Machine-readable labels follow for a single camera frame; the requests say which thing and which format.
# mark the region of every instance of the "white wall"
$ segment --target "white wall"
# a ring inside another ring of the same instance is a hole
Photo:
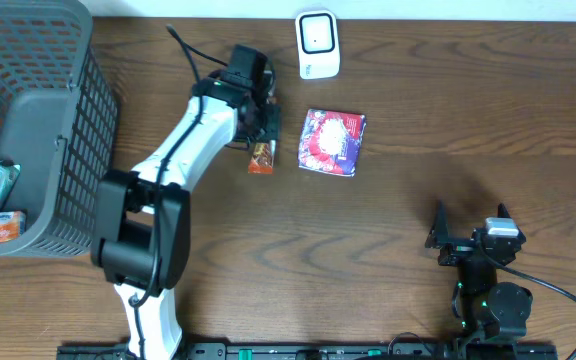
[[[80,0],[94,16],[576,21],[576,0]]]

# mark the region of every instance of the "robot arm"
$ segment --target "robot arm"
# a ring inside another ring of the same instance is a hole
[[[208,164],[232,141],[277,140],[279,110],[268,97],[274,72],[266,74],[267,58],[237,45],[228,69],[192,88],[193,96],[181,121],[161,146],[130,173],[109,171],[98,187],[91,256],[115,284],[130,327],[128,350],[146,359],[172,359],[182,331],[175,314],[174,286],[190,253],[190,193]],[[162,159],[203,112],[170,157],[163,179],[156,184]],[[155,259],[152,229],[126,218],[126,212],[153,213],[159,187],[159,256]],[[144,296],[158,266],[155,292],[133,308],[131,298]]]

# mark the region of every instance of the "wooden table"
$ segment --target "wooden table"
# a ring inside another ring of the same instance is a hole
[[[274,60],[283,133],[276,172],[223,150],[193,193],[192,255],[176,288],[188,333],[256,341],[388,341],[458,331],[456,269],[424,240],[437,199],[455,232],[499,201],[528,242],[513,266],[576,294],[576,24],[339,21],[342,68],[298,75],[287,20],[97,19],[94,47],[123,103],[114,165],[150,154],[185,112],[191,72],[164,29],[228,60],[234,44]],[[202,74],[215,65],[196,59]],[[297,168],[309,108],[366,114],[357,175]],[[534,294],[527,340],[576,345],[576,305]],[[51,359],[68,342],[129,335],[87,256],[0,258],[0,359]]]

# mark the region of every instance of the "red and purple package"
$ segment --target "red and purple package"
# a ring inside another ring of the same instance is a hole
[[[299,141],[299,167],[354,176],[365,125],[364,115],[308,110]]]

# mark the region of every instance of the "basket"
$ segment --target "basket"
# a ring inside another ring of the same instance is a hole
[[[89,249],[117,125],[91,33],[78,1],[0,0],[0,161],[21,166],[1,211],[26,213],[26,232],[0,256]]]

